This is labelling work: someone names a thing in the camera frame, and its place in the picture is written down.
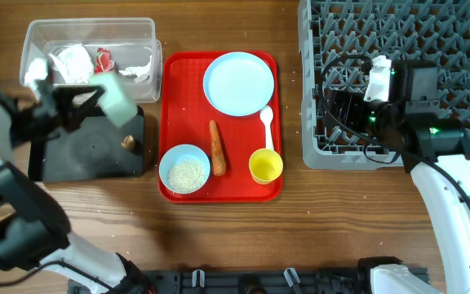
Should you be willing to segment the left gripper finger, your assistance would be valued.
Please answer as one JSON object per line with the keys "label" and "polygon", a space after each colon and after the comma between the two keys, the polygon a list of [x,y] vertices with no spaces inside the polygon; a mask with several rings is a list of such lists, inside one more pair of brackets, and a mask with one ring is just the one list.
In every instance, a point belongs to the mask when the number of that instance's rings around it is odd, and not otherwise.
{"label": "left gripper finger", "polygon": [[[105,89],[100,86],[60,86],[53,90],[52,96],[56,104],[62,109],[80,108],[80,107],[94,107],[99,98],[105,93]],[[83,94],[91,94],[80,105],[74,104],[74,99]]]}
{"label": "left gripper finger", "polygon": [[60,116],[60,126],[66,131],[76,131],[86,118],[104,116],[103,110],[97,104],[72,105]]}

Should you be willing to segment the green bowl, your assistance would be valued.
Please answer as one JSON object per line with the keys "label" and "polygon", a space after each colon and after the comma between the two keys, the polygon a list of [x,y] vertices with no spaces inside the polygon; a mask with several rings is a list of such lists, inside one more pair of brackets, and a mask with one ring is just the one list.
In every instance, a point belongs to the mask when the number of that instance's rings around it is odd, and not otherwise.
{"label": "green bowl", "polygon": [[92,86],[102,86],[104,94],[97,104],[115,127],[122,127],[137,114],[137,106],[119,75],[103,72],[93,75]]}

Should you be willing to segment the red snack wrapper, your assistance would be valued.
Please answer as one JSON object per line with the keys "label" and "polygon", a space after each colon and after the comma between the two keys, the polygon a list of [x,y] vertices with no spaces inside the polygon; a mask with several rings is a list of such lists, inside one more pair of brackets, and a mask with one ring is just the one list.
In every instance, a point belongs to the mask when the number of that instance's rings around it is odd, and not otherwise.
{"label": "red snack wrapper", "polygon": [[106,48],[98,48],[94,73],[114,72],[115,62],[112,60],[111,52]]}

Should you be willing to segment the brown food scrap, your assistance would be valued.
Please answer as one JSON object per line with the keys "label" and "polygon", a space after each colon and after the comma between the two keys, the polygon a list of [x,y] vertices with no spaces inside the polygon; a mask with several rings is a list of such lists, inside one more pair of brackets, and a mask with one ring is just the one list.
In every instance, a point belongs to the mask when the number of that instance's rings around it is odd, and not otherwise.
{"label": "brown food scrap", "polygon": [[126,136],[122,143],[121,143],[121,146],[124,148],[124,149],[127,149],[129,151],[132,151],[135,149],[135,138],[132,136],[132,135],[128,135]]}

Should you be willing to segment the small white tissue piece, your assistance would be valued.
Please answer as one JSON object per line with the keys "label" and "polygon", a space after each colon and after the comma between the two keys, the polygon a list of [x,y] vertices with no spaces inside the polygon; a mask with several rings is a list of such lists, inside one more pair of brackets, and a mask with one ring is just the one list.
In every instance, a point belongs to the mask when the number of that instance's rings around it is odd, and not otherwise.
{"label": "small white tissue piece", "polygon": [[152,76],[153,56],[136,56],[134,59],[121,63],[117,71],[134,82],[143,82]]}

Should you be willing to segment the yellow cup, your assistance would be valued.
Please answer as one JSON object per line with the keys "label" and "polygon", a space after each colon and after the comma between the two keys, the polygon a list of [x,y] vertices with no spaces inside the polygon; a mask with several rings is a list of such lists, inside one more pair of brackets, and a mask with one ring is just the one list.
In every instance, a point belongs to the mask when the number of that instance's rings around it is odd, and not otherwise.
{"label": "yellow cup", "polygon": [[282,174],[282,157],[271,149],[257,149],[250,156],[249,169],[256,183],[267,185],[275,181]]}

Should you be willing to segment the light blue plate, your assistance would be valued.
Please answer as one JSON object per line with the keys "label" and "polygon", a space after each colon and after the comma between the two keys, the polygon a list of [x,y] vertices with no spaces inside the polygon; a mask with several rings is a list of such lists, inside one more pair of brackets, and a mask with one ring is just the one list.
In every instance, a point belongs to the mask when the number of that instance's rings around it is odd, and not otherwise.
{"label": "light blue plate", "polygon": [[245,117],[259,112],[272,98],[275,78],[254,54],[235,51],[214,59],[203,76],[207,101],[222,114]]}

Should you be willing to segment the blue bowl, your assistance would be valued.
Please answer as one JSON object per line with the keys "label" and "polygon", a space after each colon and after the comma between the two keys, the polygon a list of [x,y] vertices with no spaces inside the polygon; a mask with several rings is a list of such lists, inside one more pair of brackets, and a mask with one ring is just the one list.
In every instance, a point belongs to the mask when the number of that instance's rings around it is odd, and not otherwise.
{"label": "blue bowl", "polygon": [[177,192],[174,191],[169,183],[168,183],[168,172],[169,170],[178,162],[182,161],[185,158],[195,158],[199,160],[204,168],[206,169],[206,179],[203,182],[203,185],[208,181],[208,178],[211,173],[211,164],[210,164],[210,159],[207,157],[206,153],[198,148],[195,145],[177,145],[169,149],[163,156],[162,159],[159,163],[159,177],[160,180],[162,181],[163,185],[168,188],[171,192],[176,193],[176,194],[191,194],[194,193],[197,190],[194,190],[191,193],[183,193],[183,192]]}

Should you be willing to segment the white rice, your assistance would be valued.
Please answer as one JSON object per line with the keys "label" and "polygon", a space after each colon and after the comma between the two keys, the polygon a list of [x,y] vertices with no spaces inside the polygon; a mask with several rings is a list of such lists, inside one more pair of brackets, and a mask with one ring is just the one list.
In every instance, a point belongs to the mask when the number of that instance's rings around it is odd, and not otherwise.
{"label": "white rice", "polygon": [[191,193],[199,189],[206,179],[206,169],[195,158],[185,158],[168,172],[168,183],[177,192]]}

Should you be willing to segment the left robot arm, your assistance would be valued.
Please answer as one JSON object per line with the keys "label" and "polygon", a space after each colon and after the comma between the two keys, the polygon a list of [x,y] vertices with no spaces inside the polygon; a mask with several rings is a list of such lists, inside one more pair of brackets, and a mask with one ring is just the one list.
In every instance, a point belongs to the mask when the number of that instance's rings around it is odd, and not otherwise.
{"label": "left robot arm", "polygon": [[92,293],[155,293],[155,284],[132,261],[94,246],[72,231],[63,208],[12,162],[13,149],[45,140],[57,127],[77,129],[106,90],[101,85],[54,88],[41,82],[40,101],[19,109],[0,92],[0,270],[25,276],[0,281],[11,287],[46,270]]}

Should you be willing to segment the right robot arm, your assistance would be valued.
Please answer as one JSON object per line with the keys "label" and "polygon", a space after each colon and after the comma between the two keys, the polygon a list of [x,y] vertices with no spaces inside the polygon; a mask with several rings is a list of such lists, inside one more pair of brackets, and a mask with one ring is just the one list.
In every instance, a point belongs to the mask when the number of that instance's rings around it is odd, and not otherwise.
{"label": "right robot arm", "polygon": [[364,94],[322,97],[326,118],[369,145],[401,156],[427,208],[441,254],[446,289],[470,293],[470,140],[457,118],[438,114],[438,68],[428,60],[338,57],[322,70],[357,60]]}

